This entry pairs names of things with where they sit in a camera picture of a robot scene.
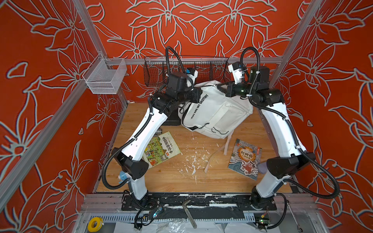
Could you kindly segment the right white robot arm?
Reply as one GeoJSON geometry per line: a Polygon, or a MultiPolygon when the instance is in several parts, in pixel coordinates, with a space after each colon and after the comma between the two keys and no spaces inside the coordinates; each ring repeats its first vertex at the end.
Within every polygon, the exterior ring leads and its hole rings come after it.
{"type": "Polygon", "coordinates": [[[245,48],[240,60],[229,65],[228,69],[233,74],[234,80],[226,83],[226,97],[247,98],[249,103],[260,111],[268,123],[278,151],[277,157],[267,160],[266,174],[252,189],[251,206],[258,210],[266,207],[285,183],[292,183],[317,198],[330,200],[338,197],[341,190],[337,179],[320,165],[315,155],[307,152],[301,143],[288,116],[282,92],[270,88],[269,71],[260,65],[258,50],[254,47],[245,48]],[[332,193],[319,194],[292,180],[292,175],[309,164],[314,165],[330,179],[332,193]]]}

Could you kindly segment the white backpack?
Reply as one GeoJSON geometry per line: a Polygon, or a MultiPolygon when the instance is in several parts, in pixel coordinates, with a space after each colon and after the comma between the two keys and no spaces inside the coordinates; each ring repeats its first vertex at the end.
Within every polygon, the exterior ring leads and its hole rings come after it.
{"type": "Polygon", "coordinates": [[[198,103],[187,102],[179,105],[178,116],[181,124],[191,132],[197,132],[214,139],[227,139],[224,155],[234,130],[253,113],[253,106],[239,96],[226,97],[218,90],[218,81],[197,84],[202,90],[198,103]]]}

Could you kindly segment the green history picture book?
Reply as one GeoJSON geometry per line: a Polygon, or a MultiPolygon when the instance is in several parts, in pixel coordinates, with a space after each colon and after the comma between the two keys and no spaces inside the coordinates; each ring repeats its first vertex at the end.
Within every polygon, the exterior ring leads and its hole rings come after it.
{"type": "Polygon", "coordinates": [[[170,132],[153,137],[143,153],[143,159],[149,167],[155,167],[170,158],[181,154],[181,151],[170,132]]]}

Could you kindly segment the blue mythology picture book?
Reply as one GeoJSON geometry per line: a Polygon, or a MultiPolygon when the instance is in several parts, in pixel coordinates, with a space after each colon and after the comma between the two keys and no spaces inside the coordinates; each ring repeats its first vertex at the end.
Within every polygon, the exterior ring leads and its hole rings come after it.
{"type": "Polygon", "coordinates": [[[254,181],[258,178],[258,165],[261,160],[262,148],[236,139],[230,157],[228,168],[254,181]]]}

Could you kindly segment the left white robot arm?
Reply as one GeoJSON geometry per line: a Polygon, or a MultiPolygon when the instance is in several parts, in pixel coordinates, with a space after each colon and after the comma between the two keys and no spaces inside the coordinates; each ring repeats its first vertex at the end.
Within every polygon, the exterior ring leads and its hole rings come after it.
{"type": "Polygon", "coordinates": [[[198,72],[186,71],[179,54],[170,46],[165,48],[167,80],[148,98],[147,112],[129,140],[119,148],[114,148],[102,168],[102,182],[110,190],[116,190],[129,184],[132,199],[142,200],[148,190],[145,174],[149,164],[143,160],[143,153],[158,128],[178,109],[181,104],[198,103],[202,90],[195,87],[198,72]],[[106,172],[112,160],[116,160],[127,176],[127,180],[118,185],[107,181],[106,172]]]}

